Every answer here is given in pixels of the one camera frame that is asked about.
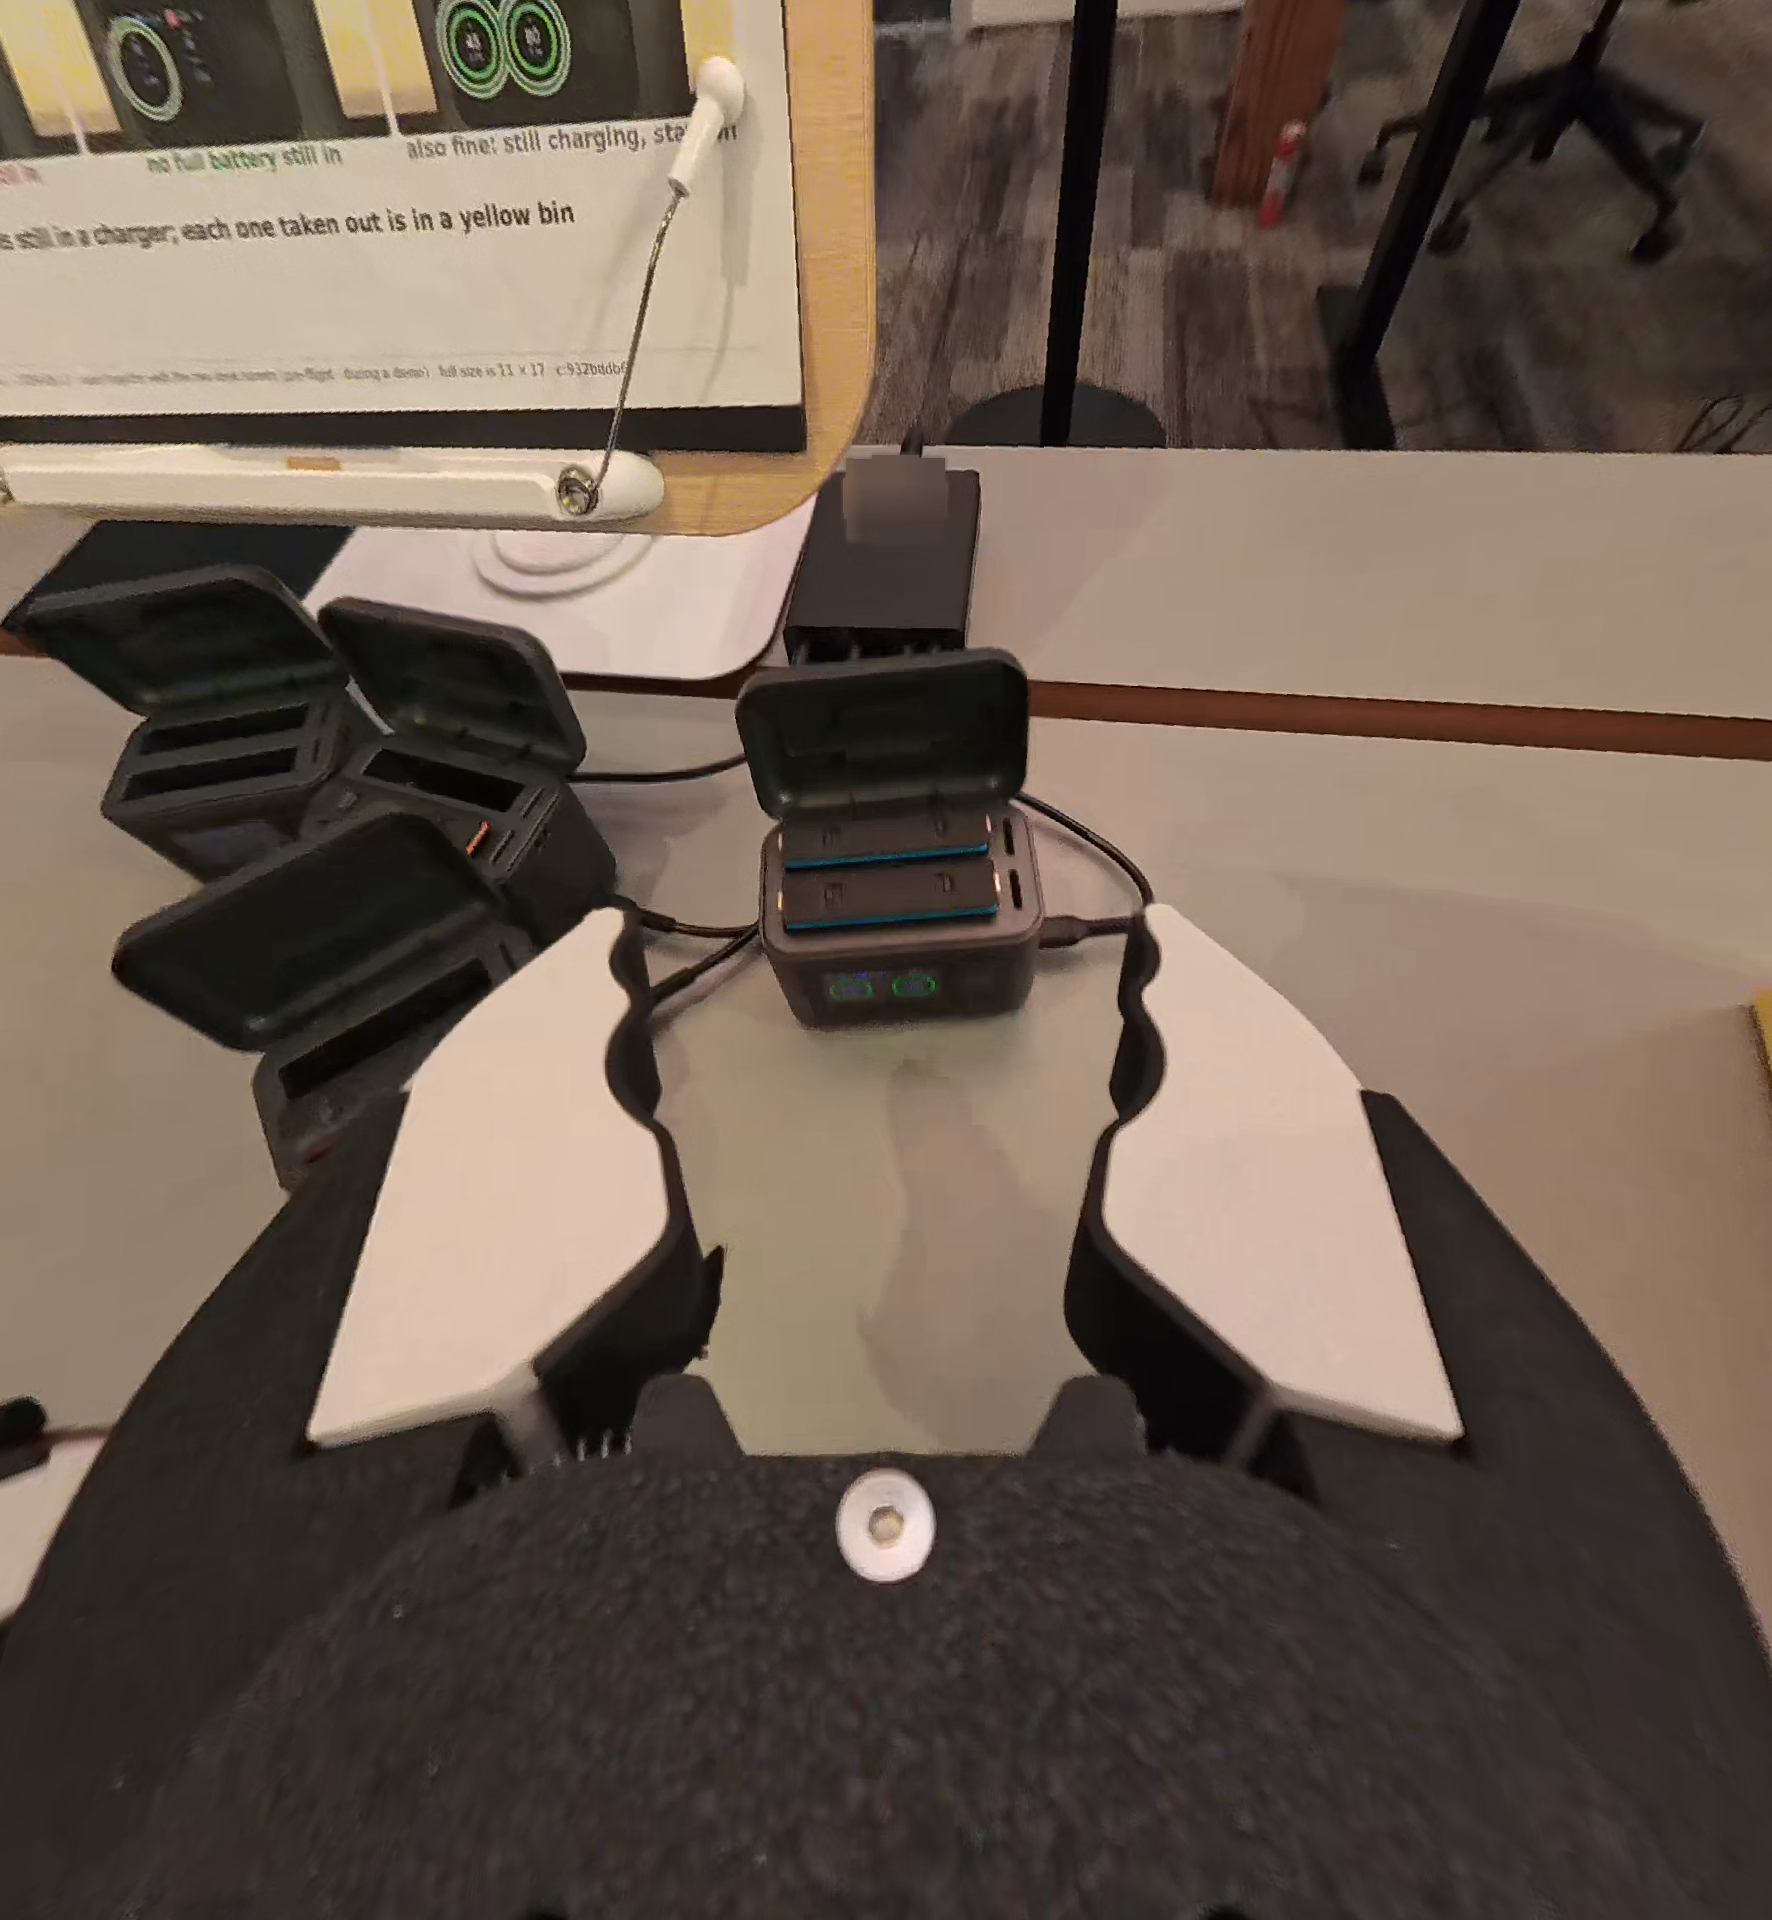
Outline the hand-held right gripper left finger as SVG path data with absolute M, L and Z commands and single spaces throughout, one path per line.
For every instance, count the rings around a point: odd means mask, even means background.
M 706 1348 L 718 1264 L 657 1118 L 636 916 L 591 910 L 415 1074 L 307 1436 L 461 1415 L 600 1452 Z

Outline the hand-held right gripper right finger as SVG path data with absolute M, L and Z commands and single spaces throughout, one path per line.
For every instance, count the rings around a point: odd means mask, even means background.
M 1133 925 L 1065 1329 L 1149 1452 L 1264 1452 L 1287 1415 L 1464 1436 L 1368 1114 L 1327 1036 L 1171 906 Z

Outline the black battery charger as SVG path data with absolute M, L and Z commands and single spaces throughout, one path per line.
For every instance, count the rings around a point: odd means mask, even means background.
M 484 806 L 532 825 L 508 884 L 492 888 L 536 946 L 611 902 L 617 862 L 574 785 L 586 733 L 534 636 L 348 597 L 324 605 L 318 626 L 384 733 L 324 781 L 303 834 L 376 813 Z
M 1029 681 L 1003 650 L 775 668 L 734 703 L 755 799 L 758 937 L 788 1009 L 807 1028 L 993 1018 L 1033 990 L 1045 898 L 1033 833 L 1016 806 L 1029 761 Z M 986 807 L 1003 900 L 994 918 L 956 925 L 788 933 L 775 829 L 822 815 L 929 804 Z
M 257 1059 L 259 1128 L 293 1191 L 536 954 L 440 829 L 384 809 L 130 925 L 111 972 L 168 1018 Z
M 100 813 L 200 884 L 298 841 L 379 734 L 314 619 L 253 566 L 40 593 L 8 629 L 137 719 Z

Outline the white stand base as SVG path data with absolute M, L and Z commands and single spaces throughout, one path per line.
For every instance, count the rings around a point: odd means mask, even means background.
M 512 626 L 565 676 L 700 684 L 762 657 L 813 504 L 725 536 L 361 530 L 307 604 L 342 597 Z

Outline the black usb hub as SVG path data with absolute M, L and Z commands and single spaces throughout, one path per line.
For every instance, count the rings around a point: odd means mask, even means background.
M 779 638 L 790 666 L 949 655 L 969 640 L 975 467 L 871 449 L 818 489 Z

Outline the instruction board on stand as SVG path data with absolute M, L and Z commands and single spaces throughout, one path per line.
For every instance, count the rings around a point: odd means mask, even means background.
M 804 445 L 783 4 L 0 3 L 0 440 Z

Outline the black metal stand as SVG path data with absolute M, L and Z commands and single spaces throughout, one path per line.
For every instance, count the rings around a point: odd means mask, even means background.
M 1165 445 L 1162 420 L 1144 402 L 1079 377 L 1116 24 L 1116 3 L 1072 6 L 1043 380 L 1039 385 L 994 393 L 960 412 L 946 431 L 947 445 L 1109 449 Z
M 1519 3 L 1461 4 L 1362 280 L 1319 287 L 1315 311 L 1327 347 L 1328 400 L 1340 443 L 1350 450 L 1397 445 L 1377 353 L 1519 11 Z

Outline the wooden sign board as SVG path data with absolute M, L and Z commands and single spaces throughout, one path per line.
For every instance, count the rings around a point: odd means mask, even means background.
M 874 23 L 867 4 L 783 4 L 783 14 L 801 267 L 803 450 L 626 449 L 622 447 L 621 428 L 626 402 L 617 400 L 611 411 L 611 425 L 596 443 L 492 449 L 586 449 L 599 450 L 607 459 L 621 450 L 640 455 L 660 467 L 665 478 L 665 498 L 660 513 L 626 524 L 591 527 L 578 522 L 519 533 L 684 536 L 749 533 L 803 504 L 854 443 L 874 375 Z M 150 440 L 137 445 L 219 443 Z M 432 445 L 284 443 L 238 447 L 332 450 Z M 49 510 L 0 506 L 0 516 L 32 513 Z M 464 529 L 515 530 L 506 527 Z

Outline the wooden pillar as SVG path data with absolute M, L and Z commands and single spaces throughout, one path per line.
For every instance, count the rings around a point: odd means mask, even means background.
M 1211 198 L 1255 207 L 1289 122 L 1308 122 L 1328 95 L 1346 3 L 1246 3 L 1221 114 Z

